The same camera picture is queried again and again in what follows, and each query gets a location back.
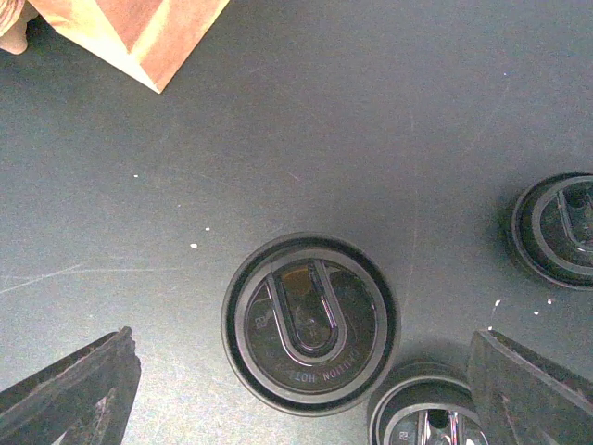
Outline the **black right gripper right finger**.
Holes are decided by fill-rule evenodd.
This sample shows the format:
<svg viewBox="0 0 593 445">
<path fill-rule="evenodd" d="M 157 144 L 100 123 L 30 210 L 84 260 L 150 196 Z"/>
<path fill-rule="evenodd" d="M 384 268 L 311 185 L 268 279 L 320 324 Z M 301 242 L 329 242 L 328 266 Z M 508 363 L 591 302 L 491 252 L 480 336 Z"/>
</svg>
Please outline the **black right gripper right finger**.
<svg viewBox="0 0 593 445">
<path fill-rule="evenodd" d="M 473 334 L 467 378 L 490 444 L 592 442 L 592 383 L 501 333 Z"/>
</svg>

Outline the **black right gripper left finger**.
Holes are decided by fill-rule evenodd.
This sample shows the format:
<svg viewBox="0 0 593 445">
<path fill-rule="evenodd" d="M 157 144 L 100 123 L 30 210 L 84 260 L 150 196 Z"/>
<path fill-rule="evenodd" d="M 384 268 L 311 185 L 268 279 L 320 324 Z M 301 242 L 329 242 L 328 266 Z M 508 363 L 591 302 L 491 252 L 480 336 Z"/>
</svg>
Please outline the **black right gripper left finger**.
<svg viewBox="0 0 593 445">
<path fill-rule="evenodd" d="M 1 392 L 3 444 L 120 444 L 141 377 L 128 326 Z"/>
</svg>

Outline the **brown paper bag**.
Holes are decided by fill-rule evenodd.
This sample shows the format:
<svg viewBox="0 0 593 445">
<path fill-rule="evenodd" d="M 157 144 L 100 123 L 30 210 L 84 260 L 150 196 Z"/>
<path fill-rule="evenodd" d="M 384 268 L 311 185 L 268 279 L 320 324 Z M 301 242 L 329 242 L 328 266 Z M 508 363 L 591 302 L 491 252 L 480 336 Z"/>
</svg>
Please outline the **brown paper bag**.
<svg viewBox="0 0 593 445">
<path fill-rule="evenodd" d="M 32 2 L 56 32 L 158 94 L 228 4 L 228 0 Z"/>
</svg>

